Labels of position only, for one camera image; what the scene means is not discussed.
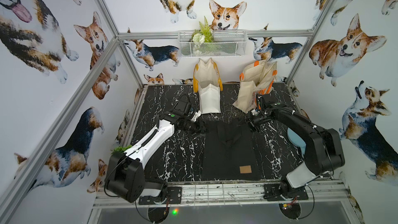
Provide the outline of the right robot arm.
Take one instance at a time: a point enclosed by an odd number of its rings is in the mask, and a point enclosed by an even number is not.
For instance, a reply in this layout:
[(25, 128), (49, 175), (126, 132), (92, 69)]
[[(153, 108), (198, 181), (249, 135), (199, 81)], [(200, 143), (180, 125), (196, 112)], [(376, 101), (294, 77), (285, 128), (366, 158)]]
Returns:
[(305, 144), (303, 162), (281, 178), (280, 195), (293, 193), (320, 175), (333, 173), (345, 165), (338, 132), (312, 123), (285, 104), (268, 102), (263, 95), (257, 94), (255, 108), (245, 116), (245, 121), (253, 131), (260, 131), (260, 126), (266, 122), (281, 122)]

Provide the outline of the black canvas bag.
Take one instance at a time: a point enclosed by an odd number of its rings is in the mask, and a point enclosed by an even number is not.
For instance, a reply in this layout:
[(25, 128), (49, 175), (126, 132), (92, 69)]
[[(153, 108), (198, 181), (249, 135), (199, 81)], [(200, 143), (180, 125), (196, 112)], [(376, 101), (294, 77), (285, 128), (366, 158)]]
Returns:
[(252, 132), (243, 120), (210, 121), (205, 136), (202, 180), (260, 180)]

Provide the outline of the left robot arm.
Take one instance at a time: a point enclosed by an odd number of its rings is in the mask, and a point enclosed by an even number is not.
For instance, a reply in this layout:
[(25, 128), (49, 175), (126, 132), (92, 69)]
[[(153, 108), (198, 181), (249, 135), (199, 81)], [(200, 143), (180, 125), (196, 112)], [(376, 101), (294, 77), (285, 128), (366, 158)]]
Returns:
[(151, 204), (163, 204), (169, 200), (167, 183), (160, 179), (147, 179), (145, 167), (155, 152), (180, 130), (193, 137), (207, 132), (205, 121), (199, 119), (202, 112), (192, 108), (190, 98), (178, 98), (173, 108), (155, 117), (153, 128), (126, 151), (114, 152), (109, 160), (104, 179), (104, 193), (130, 203), (143, 198)]

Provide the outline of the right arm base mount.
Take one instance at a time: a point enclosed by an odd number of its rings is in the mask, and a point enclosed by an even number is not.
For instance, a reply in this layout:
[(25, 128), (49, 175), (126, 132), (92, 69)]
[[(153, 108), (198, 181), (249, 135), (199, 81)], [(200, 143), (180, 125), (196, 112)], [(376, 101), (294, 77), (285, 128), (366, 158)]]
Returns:
[(281, 184), (264, 184), (263, 199), (267, 201), (292, 201), (308, 200), (308, 194), (304, 187), (291, 188), (285, 182)]

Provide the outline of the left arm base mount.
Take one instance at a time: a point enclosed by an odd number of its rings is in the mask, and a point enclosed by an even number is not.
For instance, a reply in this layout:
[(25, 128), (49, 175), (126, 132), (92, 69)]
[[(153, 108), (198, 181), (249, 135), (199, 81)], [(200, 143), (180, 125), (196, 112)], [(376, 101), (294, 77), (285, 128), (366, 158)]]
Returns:
[(166, 186), (161, 190), (145, 189), (138, 199), (138, 205), (180, 204), (182, 187)]

